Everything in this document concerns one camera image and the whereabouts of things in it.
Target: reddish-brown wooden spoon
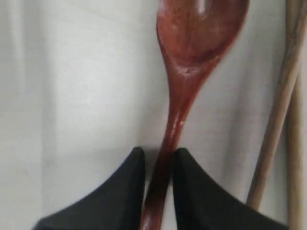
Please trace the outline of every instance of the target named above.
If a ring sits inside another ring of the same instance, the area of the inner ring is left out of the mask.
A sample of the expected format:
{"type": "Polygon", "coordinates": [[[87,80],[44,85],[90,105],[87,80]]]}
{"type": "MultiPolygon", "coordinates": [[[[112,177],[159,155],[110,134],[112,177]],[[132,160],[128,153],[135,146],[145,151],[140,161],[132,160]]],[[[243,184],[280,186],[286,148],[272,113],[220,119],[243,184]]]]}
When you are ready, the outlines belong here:
{"type": "Polygon", "coordinates": [[[144,203],[141,230],[162,223],[172,153],[194,99],[238,35],[249,0],[162,0],[157,18],[159,45],[169,84],[165,137],[144,203]]]}

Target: light wooden stick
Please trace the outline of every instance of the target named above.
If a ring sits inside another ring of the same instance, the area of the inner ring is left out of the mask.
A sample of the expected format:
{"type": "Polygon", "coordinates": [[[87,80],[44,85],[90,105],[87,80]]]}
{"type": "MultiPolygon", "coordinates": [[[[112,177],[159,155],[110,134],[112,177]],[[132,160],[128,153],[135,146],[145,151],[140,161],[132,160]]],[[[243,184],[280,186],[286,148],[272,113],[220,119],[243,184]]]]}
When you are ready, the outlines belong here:
{"type": "MultiPolygon", "coordinates": [[[[286,0],[287,44],[295,28],[302,0],[286,0]]],[[[303,229],[303,91],[302,76],[298,73],[286,118],[287,170],[288,170],[288,225],[291,230],[303,229]]]]}
{"type": "Polygon", "coordinates": [[[307,0],[302,0],[300,13],[294,32],[291,35],[291,44],[287,47],[280,73],[279,89],[271,115],[267,124],[264,140],[260,149],[258,162],[248,193],[247,205],[258,210],[264,187],[275,156],[278,141],[283,128],[284,120],[289,107],[291,95],[296,82],[299,60],[305,40],[307,25],[307,0]]]}

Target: spoon handle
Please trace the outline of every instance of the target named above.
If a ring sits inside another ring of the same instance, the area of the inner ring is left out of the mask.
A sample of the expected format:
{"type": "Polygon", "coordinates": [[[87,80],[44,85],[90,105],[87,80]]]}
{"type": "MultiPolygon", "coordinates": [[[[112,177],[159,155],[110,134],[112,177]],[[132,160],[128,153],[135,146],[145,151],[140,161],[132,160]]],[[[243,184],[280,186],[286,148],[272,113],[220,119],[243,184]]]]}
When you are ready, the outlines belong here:
{"type": "MultiPolygon", "coordinates": [[[[286,0],[287,43],[295,27],[302,0],[286,0]]],[[[299,72],[293,90],[286,119],[287,171],[288,171],[288,225],[291,230],[303,229],[304,187],[303,187],[303,89],[299,72]]]]}
{"type": "Polygon", "coordinates": [[[177,148],[189,106],[179,106],[170,101],[165,136],[154,166],[144,202],[140,230],[160,230],[165,197],[172,171],[173,153],[177,148]]]}
{"type": "Polygon", "coordinates": [[[279,89],[275,95],[273,108],[267,124],[264,140],[260,149],[260,155],[248,193],[247,205],[255,210],[257,210],[260,206],[264,187],[277,149],[283,123],[296,82],[300,67],[299,60],[305,39],[306,25],[307,0],[303,0],[300,7],[298,21],[291,36],[292,42],[287,47],[283,59],[279,89]]]}

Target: black object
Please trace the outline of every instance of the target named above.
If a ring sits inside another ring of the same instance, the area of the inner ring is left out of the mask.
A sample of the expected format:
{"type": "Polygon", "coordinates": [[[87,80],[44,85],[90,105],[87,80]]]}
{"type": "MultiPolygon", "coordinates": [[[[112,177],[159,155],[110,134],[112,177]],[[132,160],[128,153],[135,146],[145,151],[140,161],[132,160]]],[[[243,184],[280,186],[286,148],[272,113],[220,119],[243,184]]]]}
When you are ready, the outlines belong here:
{"type": "Polygon", "coordinates": [[[173,190],[179,230],[288,230],[227,193],[187,149],[175,153],[173,190]]]}
{"type": "Polygon", "coordinates": [[[34,230],[137,230],[145,184],[145,156],[134,148],[114,174],[77,203],[41,219],[34,230]]]}

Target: white background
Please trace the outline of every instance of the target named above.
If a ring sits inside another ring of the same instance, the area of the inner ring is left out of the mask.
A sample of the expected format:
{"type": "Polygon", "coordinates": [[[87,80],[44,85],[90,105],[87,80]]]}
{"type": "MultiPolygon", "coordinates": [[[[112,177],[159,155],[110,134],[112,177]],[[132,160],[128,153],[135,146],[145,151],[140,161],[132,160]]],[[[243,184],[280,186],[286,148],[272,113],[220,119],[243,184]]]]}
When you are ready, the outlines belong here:
{"type": "MultiPolygon", "coordinates": [[[[168,110],[155,32],[158,4],[0,1],[0,229],[28,230],[79,200],[134,146],[144,148],[150,171],[168,110]]],[[[180,141],[241,201],[272,105],[284,21],[284,0],[251,0],[239,38],[202,88],[180,141]]],[[[282,223],[284,142],[260,209],[282,223]]],[[[171,188],[163,229],[176,229],[171,188]]]]}

